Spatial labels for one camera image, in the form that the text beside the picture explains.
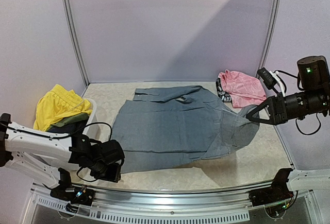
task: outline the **pink cloth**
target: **pink cloth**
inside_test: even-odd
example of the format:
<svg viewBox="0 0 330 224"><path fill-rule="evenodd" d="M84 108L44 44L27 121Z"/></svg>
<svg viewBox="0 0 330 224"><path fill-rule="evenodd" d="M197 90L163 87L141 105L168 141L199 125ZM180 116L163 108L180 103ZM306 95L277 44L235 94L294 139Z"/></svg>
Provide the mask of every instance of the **pink cloth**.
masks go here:
<svg viewBox="0 0 330 224"><path fill-rule="evenodd" d="M234 108L258 105L266 99L260 81L237 71L226 70L219 74L223 91L230 94Z"/></svg>

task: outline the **white panel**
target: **white panel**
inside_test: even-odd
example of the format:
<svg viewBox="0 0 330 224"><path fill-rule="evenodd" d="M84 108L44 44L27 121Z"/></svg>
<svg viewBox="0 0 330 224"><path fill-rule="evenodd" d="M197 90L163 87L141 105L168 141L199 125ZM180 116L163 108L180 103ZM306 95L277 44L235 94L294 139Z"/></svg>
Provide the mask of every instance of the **white panel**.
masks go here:
<svg viewBox="0 0 330 224"><path fill-rule="evenodd" d="M38 100L56 83L85 88L62 0L1 0L0 10L0 114L31 127Z"/></svg>
<svg viewBox="0 0 330 224"><path fill-rule="evenodd" d="M266 68L297 74L296 62L310 55L324 55L330 65L330 0L280 0ZM296 79L287 76L283 79L289 94L299 92ZM312 136L300 134L294 120L279 126L299 170L330 168L330 117L319 116L322 128ZM305 133L318 127L315 115L306 117L299 124Z"/></svg>
<svg viewBox="0 0 330 224"><path fill-rule="evenodd" d="M91 82L256 73L272 0L71 0Z"/></svg>
<svg viewBox="0 0 330 224"><path fill-rule="evenodd" d="M21 223L33 179L5 167L0 168L0 223Z"/></svg>

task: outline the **clothing pile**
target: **clothing pile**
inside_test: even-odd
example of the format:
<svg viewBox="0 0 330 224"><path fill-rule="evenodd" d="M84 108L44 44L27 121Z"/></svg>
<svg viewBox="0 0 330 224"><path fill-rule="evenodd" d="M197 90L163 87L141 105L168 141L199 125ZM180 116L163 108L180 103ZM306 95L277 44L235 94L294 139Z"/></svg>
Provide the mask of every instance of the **clothing pile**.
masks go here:
<svg viewBox="0 0 330 224"><path fill-rule="evenodd" d="M82 133L91 113L88 100L57 84L39 100L34 129L52 133L81 130Z"/></svg>
<svg viewBox="0 0 330 224"><path fill-rule="evenodd" d="M216 159L248 145L259 129L202 86L136 89L113 124L125 153L123 173Z"/></svg>
<svg viewBox="0 0 330 224"><path fill-rule="evenodd" d="M259 105L266 93L259 79L238 71L221 72L216 81L218 96L223 102L232 102L234 108Z"/></svg>

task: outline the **yellow garment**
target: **yellow garment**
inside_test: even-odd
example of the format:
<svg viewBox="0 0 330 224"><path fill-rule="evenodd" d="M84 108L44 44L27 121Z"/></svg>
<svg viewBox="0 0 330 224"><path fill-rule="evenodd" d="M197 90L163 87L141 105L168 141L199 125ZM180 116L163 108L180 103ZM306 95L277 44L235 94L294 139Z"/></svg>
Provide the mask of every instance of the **yellow garment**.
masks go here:
<svg viewBox="0 0 330 224"><path fill-rule="evenodd" d="M91 114L91 103L81 98L73 90L67 91L56 84L52 90L43 96L37 104L36 130L46 131L51 124L55 124L65 117L86 112Z"/></svg>

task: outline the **white plastic basket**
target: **white plastic basket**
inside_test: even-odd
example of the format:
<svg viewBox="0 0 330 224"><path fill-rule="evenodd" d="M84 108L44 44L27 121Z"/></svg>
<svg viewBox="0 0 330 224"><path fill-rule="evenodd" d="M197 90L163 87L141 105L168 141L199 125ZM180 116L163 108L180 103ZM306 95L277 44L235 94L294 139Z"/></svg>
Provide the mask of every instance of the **white plastic basket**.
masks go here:
<svg viewBox="0 0 330 224"><path fill-rule="evenodd" d="M93 111L91 113L91 115L89 116L88 120L87 120L87 124L90 124L92 122L97 122L97 117L96 117L96 102L93 99L90 98L86 98L89 102L91 102L91 108ZM98 125L91 125L88 126L84 129L83 134L87 135L89 138L91 139L96 139L96 135L98 132L99 126ZM42 159L47 162L50 166L54 166L54 167L61 167L65 170L78 170L79 169L79 165L78 164L71 164L71 163L67 163L64 161L60 161L59 159L55 159L55 158L51 158L51 157L45 157L42 156Z"/></svg>

